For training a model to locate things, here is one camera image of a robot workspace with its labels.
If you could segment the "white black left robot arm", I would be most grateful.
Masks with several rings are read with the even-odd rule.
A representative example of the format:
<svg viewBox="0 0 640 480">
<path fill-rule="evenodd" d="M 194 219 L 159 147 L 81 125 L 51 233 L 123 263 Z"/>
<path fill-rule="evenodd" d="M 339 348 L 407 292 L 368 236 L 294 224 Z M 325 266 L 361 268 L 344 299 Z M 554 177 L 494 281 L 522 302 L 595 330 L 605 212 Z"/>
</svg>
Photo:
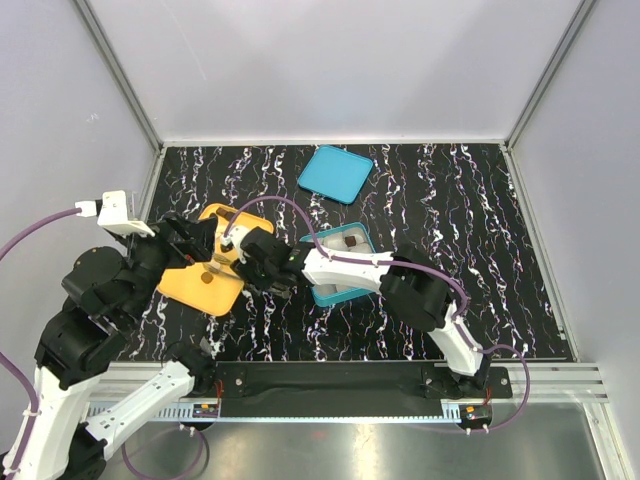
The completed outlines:
<svg viewBox="0 0 640 480">
<path fill-rule="evenodd" d="M 128 345 L 163 274 L 212 259 L 218 221 L 168 217 L 150 234 L 119 234 L 126 246 L 95 247 L 61 285 L 67 298 L 46 324 L 35 353 L 35 383 L 4 479 L 96 479 L 126 440 L 161 409 L 215 386 L 211 357 L 197 345 L 177 348 L 160 372 L 104 413 L 85 406 L 110 364 Z"/>
</svg>

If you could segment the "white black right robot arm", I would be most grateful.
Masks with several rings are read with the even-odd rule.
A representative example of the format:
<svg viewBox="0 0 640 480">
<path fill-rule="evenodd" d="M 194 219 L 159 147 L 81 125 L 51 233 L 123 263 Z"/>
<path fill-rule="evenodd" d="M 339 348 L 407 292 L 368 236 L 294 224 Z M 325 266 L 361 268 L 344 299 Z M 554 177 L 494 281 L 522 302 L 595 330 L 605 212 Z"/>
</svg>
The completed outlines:
<svg viewBox="0 0 640 480">
<path fill-rule="evenodd" d="M 339 285 L 377 293 L 388 314 L 430 336 L 460 393 L 472 397 L 488 387 L 491 360 L 462 317 L 468 298 L 415 248 L 347 252 L 317 239 L 290 246 L 260 227 L 241 226 L 226 229 L 221 248 L 235 251 L 232 270 L 258 291 Z"/>
</svg>

